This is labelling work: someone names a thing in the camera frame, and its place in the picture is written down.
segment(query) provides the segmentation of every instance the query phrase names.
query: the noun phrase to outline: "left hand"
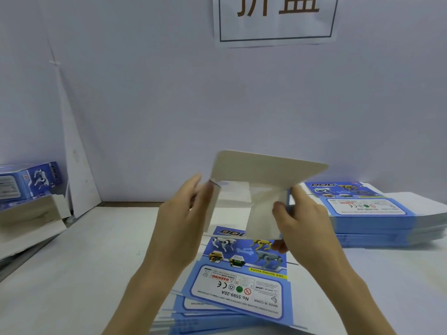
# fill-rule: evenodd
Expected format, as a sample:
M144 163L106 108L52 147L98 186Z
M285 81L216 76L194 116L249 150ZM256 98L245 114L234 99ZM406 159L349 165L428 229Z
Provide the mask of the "left hand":
M198 186L201 178L194 175L160 206L142 267L176 278L195 259L213 195L211 182Z

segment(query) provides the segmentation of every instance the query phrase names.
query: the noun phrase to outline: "forearm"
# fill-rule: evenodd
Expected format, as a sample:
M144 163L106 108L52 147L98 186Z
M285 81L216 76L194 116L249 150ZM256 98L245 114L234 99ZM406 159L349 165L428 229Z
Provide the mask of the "forearm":
M142 266L129 281L103 335L146 335L175 281L176 275Z
M314 278L340 315L349 335L396 335L363 279L349 265L329 265L326 274Z

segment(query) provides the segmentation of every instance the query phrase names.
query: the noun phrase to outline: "hand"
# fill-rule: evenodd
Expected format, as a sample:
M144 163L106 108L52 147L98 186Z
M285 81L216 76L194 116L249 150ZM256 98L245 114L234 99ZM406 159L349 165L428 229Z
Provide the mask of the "hand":
M160 206L143 267L176 278L195 259L213 194L210 182L198 186L201 178L194 175Z
M293 217L283 203L275 202L273 206L273 216L283 240L275 241L272 249L280 253L290 250L313 276L321 271L326 274L328 266L346 265L348 261L326 207L312 200L299 185L291 189L291 194L295 200Z

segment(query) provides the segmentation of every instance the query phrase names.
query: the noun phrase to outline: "blue printed box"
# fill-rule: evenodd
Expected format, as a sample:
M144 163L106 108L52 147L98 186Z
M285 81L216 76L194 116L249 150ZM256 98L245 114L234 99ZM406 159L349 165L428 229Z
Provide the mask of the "blue printed box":
M26 200L61 183L56 162L0 166L0 202Z

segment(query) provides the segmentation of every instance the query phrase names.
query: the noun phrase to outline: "paper sign on wall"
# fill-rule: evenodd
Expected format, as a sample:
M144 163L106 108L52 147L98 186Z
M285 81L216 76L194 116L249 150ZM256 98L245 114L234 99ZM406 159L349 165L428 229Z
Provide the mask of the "paper sign on wall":
M213 0L217 47L319 44L336 39L341 0Z

